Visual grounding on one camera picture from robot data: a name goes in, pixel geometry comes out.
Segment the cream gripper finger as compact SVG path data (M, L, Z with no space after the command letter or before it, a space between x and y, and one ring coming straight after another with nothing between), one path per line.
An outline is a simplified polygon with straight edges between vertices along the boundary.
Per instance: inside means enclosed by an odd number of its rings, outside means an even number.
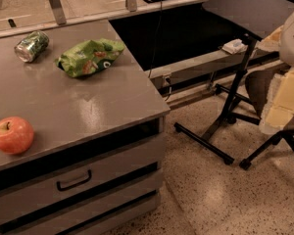
M258 45L258 48L267 52L278 52L280 47L280 35L282 26L278 27L269 36L264 38Z
M264 128L281 130L294 118L294 68L284 75L275 74L264 106Z

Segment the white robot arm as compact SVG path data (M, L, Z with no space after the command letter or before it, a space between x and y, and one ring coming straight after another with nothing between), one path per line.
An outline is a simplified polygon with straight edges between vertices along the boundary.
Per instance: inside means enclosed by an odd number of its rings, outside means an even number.
M280 61L291 67L285 75L275 74L270 80L267 102L262 109L260 129L265 134L274 134L294 118L294 12L258 48L278 51Z

